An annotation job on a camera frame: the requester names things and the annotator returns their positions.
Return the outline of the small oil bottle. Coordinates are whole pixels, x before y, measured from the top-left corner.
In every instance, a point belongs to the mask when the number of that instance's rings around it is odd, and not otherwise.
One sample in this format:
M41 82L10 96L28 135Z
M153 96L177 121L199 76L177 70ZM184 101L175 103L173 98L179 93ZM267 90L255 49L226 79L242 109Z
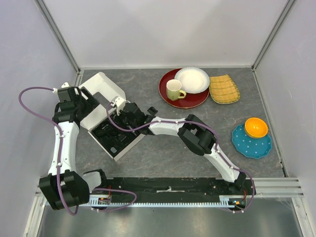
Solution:
M112 153L116 153L116 152L117 152L116 148L114 148L114 147L112 147L112 148L110 149L110 151L111 151Z

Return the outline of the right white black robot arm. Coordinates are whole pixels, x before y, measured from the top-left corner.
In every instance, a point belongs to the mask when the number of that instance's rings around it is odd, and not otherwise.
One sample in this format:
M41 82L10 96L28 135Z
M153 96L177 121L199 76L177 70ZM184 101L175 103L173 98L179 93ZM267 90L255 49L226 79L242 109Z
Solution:
M194 154L205 157L226 181L227 191L238 194L244 188L246 173L233 164L219 146L218 136L195 115L181 119L156 116L156 111L144 114L136 103L115 97L107 106L111 124L123 132L139 131L143 135L169 135L182 140Z

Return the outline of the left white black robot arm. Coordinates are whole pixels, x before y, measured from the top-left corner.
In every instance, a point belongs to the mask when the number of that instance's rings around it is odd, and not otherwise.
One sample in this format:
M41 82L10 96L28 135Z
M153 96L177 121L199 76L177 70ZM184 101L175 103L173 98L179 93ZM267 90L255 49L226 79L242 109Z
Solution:
M67 82L57 90L59 103L52 122L55 130L53 160L48 175L40 178L39 188L51 208L61 210L88 203L90 193L104 194L108 181L102 169L88 171L82 176L76 172L76 143L81 121L99 102L85 89Z

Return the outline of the white clipper kit box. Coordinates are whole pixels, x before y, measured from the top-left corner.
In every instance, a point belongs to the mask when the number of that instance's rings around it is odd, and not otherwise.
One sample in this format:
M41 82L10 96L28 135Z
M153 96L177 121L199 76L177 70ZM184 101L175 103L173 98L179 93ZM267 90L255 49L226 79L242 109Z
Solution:
M126 98L125 92L113 81L111 81L103 72L95 74L86 82L82 83L79 88L86 89L91 95L100 93L108 102L111 102L116 97L121 97L123 99ZM81 127L85 128L94 140L97 138L92 134L92 130L107 119L106 111L106 107L100 104L80 122ZM144 137L145 136L143 134L139 134L129 145L124 145L123 150L118 152L117 155L111 155L109 151L106 151L106 153L109 154L114 161L118 161Z

